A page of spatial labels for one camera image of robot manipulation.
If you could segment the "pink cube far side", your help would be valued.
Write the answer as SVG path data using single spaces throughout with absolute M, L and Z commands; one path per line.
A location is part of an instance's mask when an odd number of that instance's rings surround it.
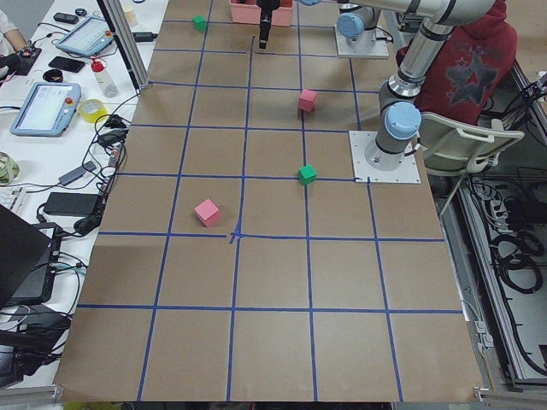
M 302 89 L 300 92 L 297 108 L 304 112 L 312 112 L 315 110 L 315 102 L 317 98 L 317 92 L 310 89 Z

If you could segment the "aluminium frame post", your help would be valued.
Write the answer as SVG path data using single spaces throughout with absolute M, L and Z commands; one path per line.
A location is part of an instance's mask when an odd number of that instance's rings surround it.
M 150 87 L 150 79 L 138 51 L 131 28 L 126 21 L 123 8 L 118 0 L 97 0 L 97 5 L 113 33 L 126 70 L 136 91 Z

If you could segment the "green cube far corner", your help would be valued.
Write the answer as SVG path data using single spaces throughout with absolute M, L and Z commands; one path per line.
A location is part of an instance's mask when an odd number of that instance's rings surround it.
M 198 32 L 205 32 L 207 29 L 207 21 L 202 15 L 194 15 L 192 24 Z

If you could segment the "person in red hoodie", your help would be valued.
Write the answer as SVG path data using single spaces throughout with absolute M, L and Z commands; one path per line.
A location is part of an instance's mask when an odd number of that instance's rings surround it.
M 477 21 L 456 27 L 430 66 L 414 105 L 421 112 L 476 125 L 487 100 L 510 72 L 517 32 L 496 1 Z

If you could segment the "green cube centre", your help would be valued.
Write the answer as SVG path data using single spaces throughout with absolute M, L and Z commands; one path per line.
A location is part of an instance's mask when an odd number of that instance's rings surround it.
M 316 180 L 317 172 L 312 165 L 308 164 L 298 169 L 297 176 L 301 185 L 308 185 Z

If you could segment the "black round dish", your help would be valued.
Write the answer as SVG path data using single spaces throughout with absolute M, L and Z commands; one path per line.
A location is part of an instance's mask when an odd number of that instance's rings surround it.
M 44 72 L 43 80 L 49 83 L 62 83 L 64 80 L 63 72 L 59 69 L 50 69 Z

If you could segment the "pink cube near centre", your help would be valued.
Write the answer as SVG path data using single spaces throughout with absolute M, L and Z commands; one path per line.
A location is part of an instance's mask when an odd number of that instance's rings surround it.
M 210 199 L 206 199 L 194 207 L 194 212 L 200 222 L 206 227 L 216 225 L 221 218 L 220 209 Z

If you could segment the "yellow tape roll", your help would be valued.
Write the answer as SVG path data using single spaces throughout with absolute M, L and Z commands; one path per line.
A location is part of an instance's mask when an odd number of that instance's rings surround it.
M 98 99 L 88 99 L 81 102 L 78 106 L 79 115 L 90 124 L 95 124 L 106 120 L 108 111 L 103 102 Z

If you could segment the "pink cube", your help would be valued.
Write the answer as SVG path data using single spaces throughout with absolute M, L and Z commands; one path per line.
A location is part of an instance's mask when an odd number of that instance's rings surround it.
M 312 112 L 315 110 L 315 102 L 317 98 L 317 92 L 310 89 L 302 89 L 300 92 L 297 108 L 304 112 Z
M 210 199 L 206 199 L 194 207 L 194 212 L 200 222 L 206 227 L 216 225 L 221 218 L 220 209 Z

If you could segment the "far blue teach pendant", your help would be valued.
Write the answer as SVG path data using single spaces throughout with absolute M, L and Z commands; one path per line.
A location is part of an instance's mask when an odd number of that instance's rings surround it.
M 114 37 L 103 18 L 88 16 L 57 43 L 57 49 L 77 56 L 97 56 L 113 42 Z

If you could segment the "clear bottle red cap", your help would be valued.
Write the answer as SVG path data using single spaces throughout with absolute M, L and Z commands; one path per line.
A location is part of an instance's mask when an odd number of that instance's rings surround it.
M 118 87 L 111 78 L 106 66 L 100 60 L 97 58 L 91 59 L 91 70 L 105 97 L 114 98 L 119 95 Z

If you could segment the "beige plastic chair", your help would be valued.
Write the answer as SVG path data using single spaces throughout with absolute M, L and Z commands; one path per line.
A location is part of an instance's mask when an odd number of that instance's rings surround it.
M 423 112 L 419 136 L 426 173 L 457 178 L 438 213 L 443 216 L 463 180 L 496 166 L 500 154 L 520 142 L 524 132 L 506 130 L 498 119 L 492 120 L 489 127 L 481 127 Z

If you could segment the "pink plastic bin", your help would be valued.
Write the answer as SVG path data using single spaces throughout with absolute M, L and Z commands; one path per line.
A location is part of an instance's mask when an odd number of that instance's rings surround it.
M 258 24 L 261 9 L 256 5 L 255 1 L 230 0 L 229 7 L 231 11 L 232 21 L 242 24 Z M 273 12 L 273 26 L 290 26 L 293 21 L 293 1 L 281 1 L 280 7 Z

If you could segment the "blue teach pendant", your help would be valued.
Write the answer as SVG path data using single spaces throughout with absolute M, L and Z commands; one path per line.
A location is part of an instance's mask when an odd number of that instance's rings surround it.
M 29 91 L 10 132 L 22 137 L 60 137 L 67 130 L 80 98 L 78 84 L 38 82 Z
M 97 56 L 113 42 L 114 37 L 103 18 L 88 16 L 57 43 L 57 49 L 77 56 Z

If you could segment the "black power adapter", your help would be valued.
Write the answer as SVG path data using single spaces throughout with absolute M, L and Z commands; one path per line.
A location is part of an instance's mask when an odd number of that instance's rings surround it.
M 93 213 L 97 199 L 97 194 L 51 192 L 44 212 L 58 216 L 87 216 Z

